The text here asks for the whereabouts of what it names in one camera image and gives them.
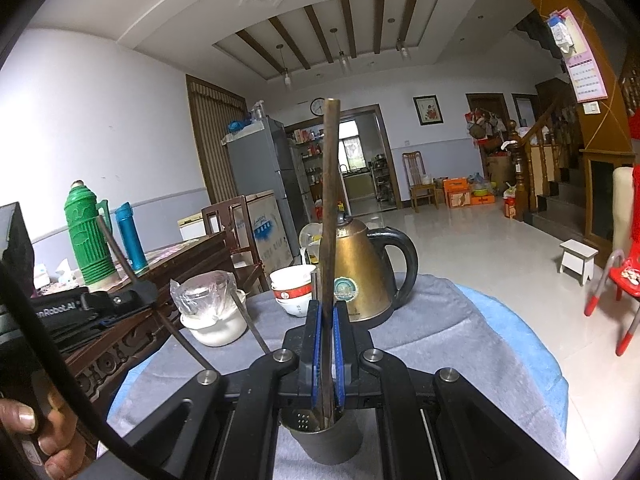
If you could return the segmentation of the person's left hand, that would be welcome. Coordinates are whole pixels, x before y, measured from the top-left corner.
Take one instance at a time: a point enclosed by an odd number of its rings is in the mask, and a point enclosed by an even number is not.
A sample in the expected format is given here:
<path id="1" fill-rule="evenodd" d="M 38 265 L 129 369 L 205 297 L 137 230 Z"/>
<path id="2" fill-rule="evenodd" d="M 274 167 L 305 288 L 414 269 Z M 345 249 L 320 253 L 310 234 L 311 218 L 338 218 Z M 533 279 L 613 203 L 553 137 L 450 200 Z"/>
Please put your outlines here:
<path id="1" fill-rule="evenodd" d="M 41 452 L 48 456 L 44 470 L 50 479 L 73 479 L 90 463 L 87 443 L 77 430 L 77 415 L 55 386 L 47 393 L 50 412 L 40 424 L 34 410 L 20 401 L 1 400 L 1 425 L 14 434 L 36 434 Z"/>

